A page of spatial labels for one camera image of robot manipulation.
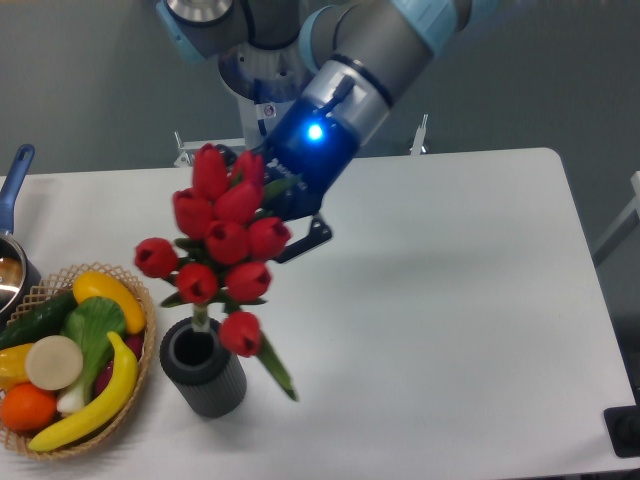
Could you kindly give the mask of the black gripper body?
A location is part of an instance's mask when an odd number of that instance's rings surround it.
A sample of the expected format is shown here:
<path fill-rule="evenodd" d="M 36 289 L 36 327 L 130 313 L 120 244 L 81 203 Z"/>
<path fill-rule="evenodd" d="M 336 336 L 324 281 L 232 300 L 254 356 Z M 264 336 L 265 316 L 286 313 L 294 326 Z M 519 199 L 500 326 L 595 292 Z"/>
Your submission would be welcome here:
<path fill-rule="evenodd" d="M 291 106 L 262 144 L 272 179 L 298 176 L 288 193 L 268 203 L 276 216 L 294 220 L 317 213 L 334 181 L 359 149 L 352 132 L 306 99 Z"/>

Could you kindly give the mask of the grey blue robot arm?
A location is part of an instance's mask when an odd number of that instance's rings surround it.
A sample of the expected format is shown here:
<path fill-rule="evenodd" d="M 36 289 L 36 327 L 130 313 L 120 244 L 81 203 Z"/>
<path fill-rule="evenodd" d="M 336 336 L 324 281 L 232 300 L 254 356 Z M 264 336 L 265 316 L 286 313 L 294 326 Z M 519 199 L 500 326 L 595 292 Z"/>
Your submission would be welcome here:
<path fill-rule="evenodd" d="M 298 178 L 274 211 L 309 218 L 310 229 L 280 262 L 331 238 L 324 195 L 447 42 L 494 9 L 492 1 L 350 1 L 302 17 L 296 1 L 156 5 L 185 59 L 216 60 L 267 179 Z"/>

